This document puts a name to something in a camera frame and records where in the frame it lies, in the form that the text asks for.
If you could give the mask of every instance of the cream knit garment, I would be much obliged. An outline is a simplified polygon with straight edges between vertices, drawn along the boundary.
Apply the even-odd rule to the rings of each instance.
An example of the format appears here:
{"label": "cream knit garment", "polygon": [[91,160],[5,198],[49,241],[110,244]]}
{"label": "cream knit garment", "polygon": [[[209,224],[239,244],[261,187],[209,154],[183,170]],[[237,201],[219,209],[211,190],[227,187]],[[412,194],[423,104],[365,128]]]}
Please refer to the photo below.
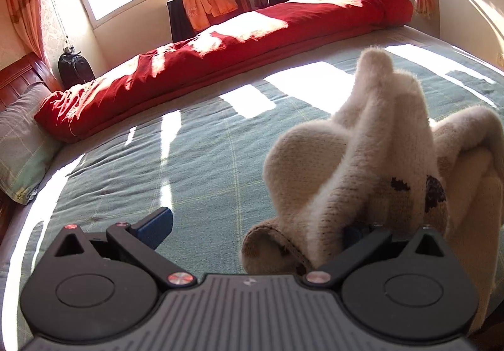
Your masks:
{"label": "cream knit garment", "polygon": [[417,80],[371,48],[340,110],[283,134],[263,176],[278,216],[245,236],[248,273],[313,270],[341,252],[342,230],[356,221],[405,235],[430,224],[479,291],[480,327],[502,224],[504,136],[494,112],[468,108],[431,128]]}

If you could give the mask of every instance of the plaid pillow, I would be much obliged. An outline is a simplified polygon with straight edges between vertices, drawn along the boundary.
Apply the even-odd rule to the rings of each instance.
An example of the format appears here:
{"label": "plaid pillow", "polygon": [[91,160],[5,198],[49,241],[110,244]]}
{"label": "plaid pillow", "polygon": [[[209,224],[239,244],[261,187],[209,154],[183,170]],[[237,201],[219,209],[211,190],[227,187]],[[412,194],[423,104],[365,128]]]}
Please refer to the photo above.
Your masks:
{"label": "plaid pillow", "polygon": [[33,115],[51,92],[42,82],[30,85],[19,99],[0,112],[0,188],[26,205],[61,147]]}

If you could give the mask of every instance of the backpack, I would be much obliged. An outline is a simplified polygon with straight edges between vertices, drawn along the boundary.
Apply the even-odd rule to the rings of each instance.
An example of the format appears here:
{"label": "backpack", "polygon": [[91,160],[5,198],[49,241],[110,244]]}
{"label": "backpack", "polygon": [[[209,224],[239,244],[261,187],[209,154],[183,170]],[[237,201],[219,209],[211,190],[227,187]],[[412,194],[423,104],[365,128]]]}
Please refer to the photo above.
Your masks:
{"label": "backpack", "polygon": [[95,76],[89,62],[82,56],[71,52],[64,52],[58,60],[61,82],[65,89],[78,83],[94,80]]}

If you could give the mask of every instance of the wooden headboard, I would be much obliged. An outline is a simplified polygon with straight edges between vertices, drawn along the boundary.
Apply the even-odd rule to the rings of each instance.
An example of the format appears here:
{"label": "wooden headboard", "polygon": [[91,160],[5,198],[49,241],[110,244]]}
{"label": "wooden headboard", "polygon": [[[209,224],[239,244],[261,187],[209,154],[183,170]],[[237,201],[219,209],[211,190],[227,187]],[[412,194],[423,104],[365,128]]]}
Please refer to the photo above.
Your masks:
{"label": "wooden headboard", "polygon": [[[31,83],[37,81],[44,82],[51,92],[64,90],[49,68],[33,52],[1,70],[0,112],[18,99]],[[17,203],[0,190],[0,244],[16,205]]]}

